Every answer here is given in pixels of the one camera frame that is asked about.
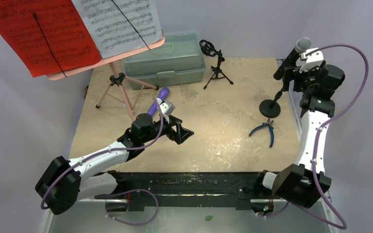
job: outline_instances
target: pink music stand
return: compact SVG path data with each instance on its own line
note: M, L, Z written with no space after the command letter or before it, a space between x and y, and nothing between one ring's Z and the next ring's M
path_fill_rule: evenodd
M151 49L155 49L155 48L163 45L164 42L165 42L165 37L163 37L161 40L157 41L156 43L150 45L149 47ZM147 47L143 47L143 48L140 48L140 49L137 49L137 50L125 52L125 53L119 54L117 56L113 56L113 57L110 57L110 58L102 59L98 63L96 63L94 65L91 65L91 66L79 67L79 68L76 68L76 69L67 70L67 71L65 71L65 74L66 74L66 76L71 76L71 75L78 74L80 72L83 72L83 71L86 71L86 70L89 70L89 69L93 69L93 68L96 68L96 67L99 67L99 66L102 66L102 65L109 64L109 67L111 68L112 73L117 78L117 77L119 77L119 72L117 71L117 69L115 68L115 65L113 64L114 61L123 59L125 57L129 57L129 56L132 56L132 55L135 55L135 54L147 51L147 50L148 50ZM48 77L49 80L59 80L59 79L64 78L65 75L62 72L59 72L59 73L47 75L47 77ZM144 83L142 81L139 81L137 79L134 79L134 78L131 78L131 77L128 77L128 76L126 76L125 78L127 80L131 81L131 82L139 83L139 84L142 85L141 90L140 90L140 92L138 94L138 97L135 100L135 103L133 105L131 104L131 101L129 100L128 95L126 94L125 88L122 85L119 85L118 87L121 90L121 93L122 93L124 101L121 101L121 100L119 100L119 99L117 99L117 98L109 95L108 91L109 91L109 88L111 87L111 85L110 85L111 82L109 82L108 86L106 87L106 89L105 89L104 93L102 94L102 97L99 100L99 102L96 105L96 107L99 108L101 106L103 98L105 98L106 95L109 95L109 96L115 98L116 100L119 100L119 101L121 101L121 102L123 102L125 104L126 109L128 110L129 117L131 118L132 121L134 121L135 117L134 117L134 114L133 114L132 110L134 109L135 104L138 101L138 98L141 95L142 90L144 89L144 87L147 86L147 87L150 87L150 88L153 88L153 89L158 89L158 87L156 87L154 85L151 85L151 84L148 84L148 83Z

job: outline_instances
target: toolbox handle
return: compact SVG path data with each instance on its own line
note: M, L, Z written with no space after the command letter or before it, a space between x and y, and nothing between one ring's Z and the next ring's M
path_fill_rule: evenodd
M175 51L175 45L172 43L165 43L153 50L151 50L151 53L154 55L157 54L163 54L163 53L172 53Z
M156 74L156 76L157 76L159 81L173 79L173 78L175 78L175 71L171 70L171 71L158 72Z

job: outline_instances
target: black tripod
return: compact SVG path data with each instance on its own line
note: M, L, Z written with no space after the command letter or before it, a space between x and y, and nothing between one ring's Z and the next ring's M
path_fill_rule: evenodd
M206 40L201 40L200 41L200 47L201 47L201 51L204 55L210 56L210 57L215 57L215 55L218 56L217 67L211 66L212 72L214 72L214 74L209 79L209 81L206 83L206 85L203 87L203 89L205 90L206 87L208 86L209 82L213 79L226 78L231 85L234 84L234 82L231 81L230 79L228 79L228 77L222 72L221 63L225 61L225 58L222 56L221 50L216 51L214 45L211 42L206 41Z

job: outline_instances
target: blue pliers handle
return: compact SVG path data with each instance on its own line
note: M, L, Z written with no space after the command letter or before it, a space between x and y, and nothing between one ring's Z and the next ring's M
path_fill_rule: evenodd
M253 130L250 132L250 136L251 136L252 134L254 134L257 130L260 130L260 129L262 129L262 128L268 126L269 129L270 129L270 135L271 135L271 143L270 143L270 147L272 147L272 145L274 144L274 131L273 131L274 127L272 126L272 123L273 123L273 122L274 122L273 120L270 120L270 119L268 118L267 123L262 123L262 125L260 125L260 126L256 127L255 129L253 129Z

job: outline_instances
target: musical notation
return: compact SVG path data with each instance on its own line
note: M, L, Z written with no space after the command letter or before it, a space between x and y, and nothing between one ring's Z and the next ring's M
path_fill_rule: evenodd
M155 3L149 0L121 0L119 9L111 0L72 2L83 18L102 58L144 47L145 43L153 44L163 37Z
M101 60L70 0L0 0L0 34L33 77Z

